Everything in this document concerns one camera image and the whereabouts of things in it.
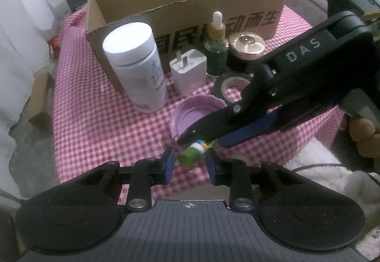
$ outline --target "white charger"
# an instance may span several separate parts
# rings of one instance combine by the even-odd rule
[[[174,86],[183,97],[190,95],[206,84],[207,58],[196,49],[191,49],[177,58],[170,65]]]

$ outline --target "purple plastic lid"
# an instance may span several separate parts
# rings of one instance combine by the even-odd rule
[[[226,103],[214,95],[195,95],[188,97],[171,114],[170,132],[174,141],[197,120],[207,114],[225,108]]]

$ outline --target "gold jar lid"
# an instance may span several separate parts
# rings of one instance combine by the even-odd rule
[[[228,37],[232,53],[242,60],[256,60],[264,54],[265,42],[255,33],[244,31]]]

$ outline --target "white fur rug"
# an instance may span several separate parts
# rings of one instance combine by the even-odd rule
[[[313,139],[284,167],[295,169],[310,164],[339,163],[317,139]],[[363,238],[356,249],[368,260],[380,255],[380,187],[364,172],[350,172],[343,167],[315,167],[298,172],[323,186],[356,201],[366,216]],[[380,181],[378,174],[371,174]]]

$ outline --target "gray ribbed panel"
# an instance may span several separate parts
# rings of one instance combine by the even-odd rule
[[[107,242],[85,253],[46,256],[27,252],[20,262],[366,262],[355,250],[308,255],[269,239],[252,216],[222,201],[157,201],[145,213],[127,216]]]

